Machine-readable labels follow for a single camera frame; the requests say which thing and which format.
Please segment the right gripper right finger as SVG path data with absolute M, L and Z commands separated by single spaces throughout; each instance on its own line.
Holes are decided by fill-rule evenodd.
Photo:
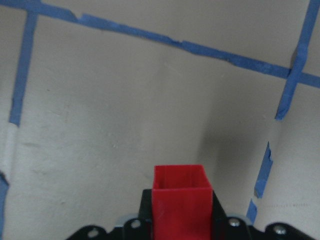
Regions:
M 227 215 L 216 195 L 212 193 L 212 214 L 211 214 L 211 239 L 224 240 L 226 238 Z

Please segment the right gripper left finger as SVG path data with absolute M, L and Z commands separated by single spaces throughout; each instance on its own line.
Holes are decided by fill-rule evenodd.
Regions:
M 138 218 L 141 222 L 143 240 L 153 239 L 153 216 L 152 216 L 152 190 L 144 189 L 142 191 Z

